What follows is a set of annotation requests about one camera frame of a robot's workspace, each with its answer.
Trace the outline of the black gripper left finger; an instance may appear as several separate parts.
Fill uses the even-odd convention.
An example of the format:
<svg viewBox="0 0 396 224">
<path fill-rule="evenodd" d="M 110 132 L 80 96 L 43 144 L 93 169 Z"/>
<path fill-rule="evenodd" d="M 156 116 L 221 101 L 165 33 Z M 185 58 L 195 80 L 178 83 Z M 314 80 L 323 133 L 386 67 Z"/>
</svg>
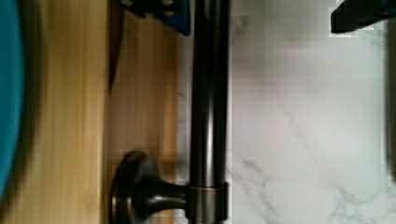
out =
<svg viewBox="0 0 396 224">
<path fill-rule="evenodd" d="M 190 0 L 120 0 L 120 4 L 140 18 L 153 18 L 177 33 L 191 34 Z"/>
</svg>

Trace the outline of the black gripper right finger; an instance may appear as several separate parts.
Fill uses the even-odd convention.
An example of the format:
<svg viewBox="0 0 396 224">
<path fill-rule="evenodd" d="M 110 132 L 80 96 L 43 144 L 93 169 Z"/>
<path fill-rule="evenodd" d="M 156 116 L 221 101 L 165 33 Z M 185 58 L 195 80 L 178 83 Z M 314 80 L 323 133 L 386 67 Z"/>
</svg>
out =
<svg viewBox="0 0 396 224">
<path fill-rule="evenodd" d="M 331 14 L 331 32 L 354 32 L 395 15 L 396 0 L 344 0 Z"/>
</svg>

